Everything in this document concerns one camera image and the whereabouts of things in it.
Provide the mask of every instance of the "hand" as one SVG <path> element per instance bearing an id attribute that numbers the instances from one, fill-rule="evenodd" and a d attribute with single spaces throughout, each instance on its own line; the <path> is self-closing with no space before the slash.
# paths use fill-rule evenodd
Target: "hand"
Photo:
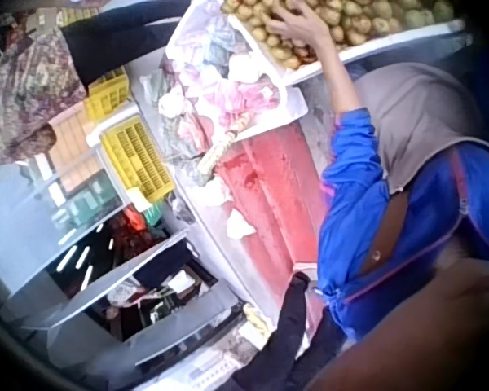
<path id="1" fill-rule="evenodd" d="M 311 45 L 316 51 L 322 46 L 335 47 L 326 23 L 313 11 L 304 0 L 292 0 L 292 7 L 301 12 L 294 15 L 274 0 L 272 10 L 283 21 L 268 20 L 267 30 L 292 39 L 299 39 Z"/>

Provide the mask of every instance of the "yellow object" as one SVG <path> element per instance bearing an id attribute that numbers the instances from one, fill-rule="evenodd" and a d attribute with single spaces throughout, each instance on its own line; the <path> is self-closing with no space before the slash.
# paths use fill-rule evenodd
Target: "yellow object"
<path id="1" fill-rule="evenodd" d="M 98 15 L 98 8 L 62 8 L 62 26 Z M 116 110 L 129 98 L 129 78 L 123 67 L 119 67 L 89 85 L 89 97 L 84 104 L 91 121 L 99 121 Z"/>
<path id="2" fill-rule="evenodd" d="M 174 189 L 174 181 L 161 163 L 151 136 L 139 116 L 133 116 L 108 130 L 101 143 L 125 189 L 138 187 L 152 204 Z"/>

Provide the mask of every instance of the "pile of fruit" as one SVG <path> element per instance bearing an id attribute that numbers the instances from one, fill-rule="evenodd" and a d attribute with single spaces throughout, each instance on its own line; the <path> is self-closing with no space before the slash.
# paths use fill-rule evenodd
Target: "pile of fruit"
<path id="1" fill-rule="evenodd" d="M 281 2 L 291 9 L 290 0 Z M 418 29 L 454 19 L 446 0 L 306 0 L 329 26 L 340 51 L 362 45 L 370 39 Z M 316 61 L 315 52 L 305 42 L 268 33 L 265 22 L 278 19 L 271 11 L 273 0 L 225 0 L 221 11 L 241 20 L 252 36 L 265 42 L 271 54 L 286 68 L 298 69 Z"/>

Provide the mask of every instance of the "red surface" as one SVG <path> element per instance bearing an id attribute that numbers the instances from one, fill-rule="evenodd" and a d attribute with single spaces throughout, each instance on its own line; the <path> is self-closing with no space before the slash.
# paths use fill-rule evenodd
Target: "red surface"
<path id="1" fill-rule="evenodd" d="M 242 239 L 277 301 L 282 301 L 293 264 L 315 262 L 319 225 L 325 214 L 319 176 L 298 123 L 248 138 L 225 155 L 217 173 L 238 209 L 257 230 Z M 311 330 L 322 303 L 309 300 Z"/>

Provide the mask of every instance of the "blue jacket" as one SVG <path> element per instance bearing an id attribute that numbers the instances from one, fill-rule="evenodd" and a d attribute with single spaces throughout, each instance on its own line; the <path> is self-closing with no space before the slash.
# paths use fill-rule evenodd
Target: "blue jacket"
<path id="1" fill-rule="evenodd" d="M 390 198 L 367 109 L 341 116 L 323 172 L 329 211 L 319 235 L 319 289 L 348 337 L 359 340 L 433 277 L 454 231 L 489 261 L 489 151 L 460 143 L 422 167 L 391 258 L 359 277 Z"/>

